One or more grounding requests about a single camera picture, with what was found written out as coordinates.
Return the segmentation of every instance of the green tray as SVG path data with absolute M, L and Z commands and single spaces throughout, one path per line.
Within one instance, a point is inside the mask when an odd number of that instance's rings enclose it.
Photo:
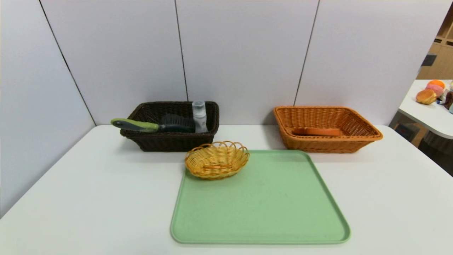
M 351 231 L 310 157 L 273 150 L 250 151 L 223 180 L 186 171 L 171 234 L 192 244 L 336 244 Z

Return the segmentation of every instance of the dark brown wicker basket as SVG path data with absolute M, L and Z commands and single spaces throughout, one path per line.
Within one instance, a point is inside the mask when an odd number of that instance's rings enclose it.
M 192 102 L 142 103 L 128 119 L 158 123 L 165 114 L 193 118 Z M 212 143 L 219 128 L 219 106 L 206 102 L 207 133 L 145 133 L 121 129 L 120 134 L 136 142 L 144 152 L 188 152 L 204 143 Z

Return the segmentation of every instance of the small yellow wicker basket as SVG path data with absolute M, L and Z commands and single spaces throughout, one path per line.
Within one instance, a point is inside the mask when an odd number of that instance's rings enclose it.
M 186 167 L 196 177 L 220 180 L 237 174 L 250 154 L 240 142 L 214 142 L 196 147 L 186 154 Z

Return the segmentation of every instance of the white table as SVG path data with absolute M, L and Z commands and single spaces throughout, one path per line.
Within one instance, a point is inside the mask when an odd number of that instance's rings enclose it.
M 436 102 L 425 105 L 415 101 L 415 96 L 422 91 L 430 80 L 415 80 L 410 87 L 406 97 L 400 105 L 399 113 L 411 118 L 415 122 L 422 124 L 425 128 L 433 133 L 447 139 L 453 139 L 453 114 L 451 114 L 443 105 Z M 443 80 L 448 87 L 451 80 Z
M 169 227 L 184 153 L 141 152 L 91 130 L 0 220 L 1 255 L 402 255 L 453 251 L 453 178 L 389 127 L 354 154 L 313 162 L 352 236 L 341 245 L 182 245 Z M 220 126 L 215 140 L 283 149 L 276 126 Z

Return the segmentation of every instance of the plastic bottle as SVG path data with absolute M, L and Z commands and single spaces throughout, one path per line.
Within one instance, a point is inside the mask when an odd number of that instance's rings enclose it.
M 207 132 L 206 127 L 206 107 L 204 101 L 194 101 L 192 103 L 193 120 L 195 121 L 195 133 Z

